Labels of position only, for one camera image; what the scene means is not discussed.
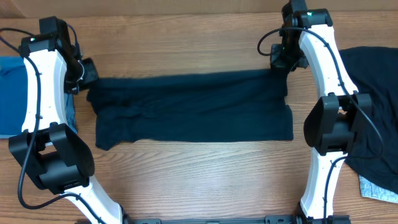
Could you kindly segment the dark navy t-shirt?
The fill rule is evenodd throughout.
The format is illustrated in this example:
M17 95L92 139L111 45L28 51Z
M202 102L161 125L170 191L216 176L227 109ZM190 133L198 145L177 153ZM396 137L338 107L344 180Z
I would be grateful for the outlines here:
M96 146L143 139L291 141L287 72L242 70L152 78L102 78L87 94Z

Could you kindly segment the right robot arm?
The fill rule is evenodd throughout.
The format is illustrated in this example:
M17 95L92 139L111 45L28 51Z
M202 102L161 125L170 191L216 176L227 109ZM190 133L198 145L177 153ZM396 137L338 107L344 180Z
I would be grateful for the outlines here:
M333 196L341 167L355 142L370 123L371 97L360 94L348 76L335 42L327 9L307 8L304 0L290 0L282 8L277 30L281 44L270 54L273 70L310 67L318 101L307 116L303 131L312 148L305 193L295 215L274 215L271 223L350 223L349 216L333 213Z

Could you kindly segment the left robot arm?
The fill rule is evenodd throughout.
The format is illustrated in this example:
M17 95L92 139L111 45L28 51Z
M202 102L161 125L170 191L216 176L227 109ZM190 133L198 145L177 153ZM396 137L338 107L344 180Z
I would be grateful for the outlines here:
M21 165L20 179L30 178L54 200L71 201L90 223L130 223L97 181L90 148L67 119L65 98L97 81L96 67L82 56L71 25L52 16L39 27L37 35L26 32L17 48L27 71L27 109L9 150Z

